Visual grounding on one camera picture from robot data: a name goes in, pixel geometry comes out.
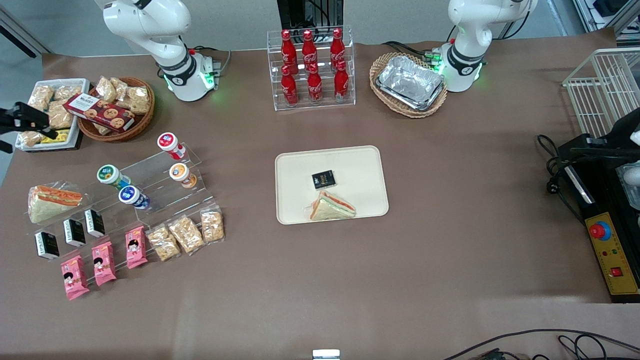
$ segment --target pink snack package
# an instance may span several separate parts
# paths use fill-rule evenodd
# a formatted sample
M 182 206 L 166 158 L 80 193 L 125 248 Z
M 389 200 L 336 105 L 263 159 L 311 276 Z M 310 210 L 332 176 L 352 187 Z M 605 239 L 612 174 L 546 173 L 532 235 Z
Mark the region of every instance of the pink snack package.
M 133 269 L 147 262 L 145 246 L 145 227 L 140 226 L 124 236 L 127 244 L 127 268 Z
M 93 273 L 95 283 L 98 286 L 107 281 L 116 279 L 116 265 L 113 262 L 113 248 L 111 242 L 107 241 L 94 248 L 93 252 Z
M 73 300 L 78 296 L 89 292 L 84 276 L 83 262 L 80 255 L 67 260 L 61 265 L 62 276 L 65 278 L 65 291 L 67 298 Z

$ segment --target foil container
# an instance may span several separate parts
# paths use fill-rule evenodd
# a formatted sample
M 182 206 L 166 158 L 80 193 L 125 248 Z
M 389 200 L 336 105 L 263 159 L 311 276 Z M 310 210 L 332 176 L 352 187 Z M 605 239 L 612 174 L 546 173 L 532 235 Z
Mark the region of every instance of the foil container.
M 427 111 L 444 89 L 444 78 L 407 56 L 395 56 L 376 78 L 380 90 L 417 111 Z

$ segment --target sandwich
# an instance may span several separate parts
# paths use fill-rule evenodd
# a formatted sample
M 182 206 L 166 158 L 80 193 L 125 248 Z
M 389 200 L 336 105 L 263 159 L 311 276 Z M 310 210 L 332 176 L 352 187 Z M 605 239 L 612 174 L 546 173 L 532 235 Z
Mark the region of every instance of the sandwich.
M 82 194 L 38 185 L 29 192 L 29 218 L 36 224 L 80 205 Z
M 346 219 L 354 216 L 356 216 L 356 209 L 353 205 L 326 191 L 321 191 L 313 203 L 311 221 Z

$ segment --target acrylic display stand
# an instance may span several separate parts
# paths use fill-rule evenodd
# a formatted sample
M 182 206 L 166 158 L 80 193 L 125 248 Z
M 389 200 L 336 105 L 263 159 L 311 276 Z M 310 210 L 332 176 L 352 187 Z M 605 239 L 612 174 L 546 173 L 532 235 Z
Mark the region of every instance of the acrylic display stand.
M 344 42 L 344 59 L 347 62 L 347 74 L 349 74 L 349 93 L 345 102 L 337 102 L 333 96 L 334 76 L 331 71 L 331 42 L 333 42 L 333 29 L 342 28 L 342 41 Z M 312 28 L 316 35 L 315 44 L 318 51 L 318 74 L 322 78 L 323 101 L 319 105 L 313 105 L 309 101 L 307 90 L 307 72 L 302 56 L 302 34 L 305 29 L 291 30 L 291 41 L 298 53 L 298 74 L 293 75 L 298 89 L 298 104 L 289 107 L 282 93 L 280 80 L 282 79 L 282 36 L 280 30 L 267 32 L 267 54 L 269 58 L 269 73 L 271 75 L 271 89 L 273 90 L 273 107 L 276 111 L 293 110 L 305 108 L 325 108 L 329 106 L 347 106 L 356 103 L 356 81 L 355 81 L 355 52 L 353 48 L 353 37 L 351 26 L 321 26 Z
M 29 215 L 25 214 L 28 228 L 33 229 L 28 234 L 31 241 L 35 241 L 34 236 L 40 231 L 55 235 L 60 257 L 50 260 L 50 262 L 62 264 L 62 262 L 80 255 L 84 263 L 84 272 L 87 280 L 91 284 L 94 282 L 93 247 L 110 241 L 113 245 L 113 257 L 117 271 L 127 264 L 125 244 L 125 233 L 127 231 L 141 225 L 144 225 L 145 230 L 148 230 L 162 223 L 167 224 L 182 215 L 192 219 L 200 228 L 200 210 L 214 204 L 215 200 L 202 181 L 202 176 L 197 167 L 197 165 L 201 164 L 200 159 L 186 144 L 183 145 L 187 149 L 187 155 L 180 162 L 187 165 L 189 171 L 198 178 L 198 182 L 193 188 L 185 189 L 178 181 L 169 177 L 169 168 L 177 161 L 166 152 L 159 152 L 147 159 L 120 169 L 122 174 L 131 178 L 133 185 L 149 197 L 149 208 L 138 210 L 132 205 L 123 204 L 118 199 L 118 190 L 116 188 L 95 182 L 80 189 L 70 189 L 86 195 L 78 207 L 66 213 L 56 215 L 39 224 L 32 224 L 29 220 Z M 86 232 L 84 211 L 87 209 L 93 209 L 102 215 L 105 236 L 96 238 Z M 86 245 L 74 247 L 65 242 L 63 221 L 68 218 L 82 223 Z M 34 256 L 37 256 L 35 243 L 33 252 Z M 151 259 L 155 254 L 155 250 L 151 249 L 150 244 L 147 242 L 147 256 Z

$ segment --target white tray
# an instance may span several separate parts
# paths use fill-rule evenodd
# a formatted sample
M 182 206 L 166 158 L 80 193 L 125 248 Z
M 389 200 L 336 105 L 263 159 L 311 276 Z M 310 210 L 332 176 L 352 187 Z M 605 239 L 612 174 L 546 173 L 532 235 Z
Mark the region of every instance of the white tray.
M 82 86 L 82 92 L 88 94 L 89 92 L 89 80 L 87 79 L 55 79 L 55 80 L 43 80 L 38 81 L 34 87 L 36 86 L 44 86 L 49 85 L 53 86 L 55 89 L 61 86 Z M 69 136 L 67 137 L 66 142 L 59 143 L 38 143 L 32 147 L 20 147 L 20 143 L 18 139 L 15 139 L 15 148 L 20 149 L 22 151 L 43 151 L 43 150 L 62 150 L 69 149 L 76 146 L 76 141 L 78 139 L 78 134 L 80 132 L 80 128 L 78 126 L 78 117 L 74 115 L 74 119 L 71 122 L 71 128 L 69 129 Z
M 275 161 L 276 216 L 283 225 L 312 222 L 305 212 L 317 198 L 311 175 L 333 171 L 327 191 L 350 202 L 355 218 L 381 217 L 389 210 L 380 151 L 375 146 L 280 154 Z

